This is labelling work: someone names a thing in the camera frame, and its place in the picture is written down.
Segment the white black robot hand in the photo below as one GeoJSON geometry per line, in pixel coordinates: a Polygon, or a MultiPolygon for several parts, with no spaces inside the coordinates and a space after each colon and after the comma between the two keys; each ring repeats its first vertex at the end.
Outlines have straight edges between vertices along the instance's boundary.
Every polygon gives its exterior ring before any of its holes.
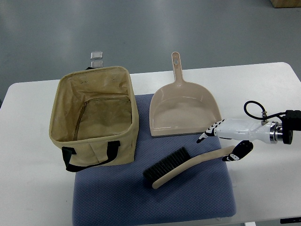
{"type": "Polygon", "coordinates": [[[275,144],[278,126],[278,122],[261,123],[243,119],[224,119],[211,125],[201,134],[197,143],[202,142],[207,137],[238,140],[240,143],[235,146],[233,151],[222,158],[223,161],[238,161],[252,151],[252,142],[255,140],[275,144]]]}

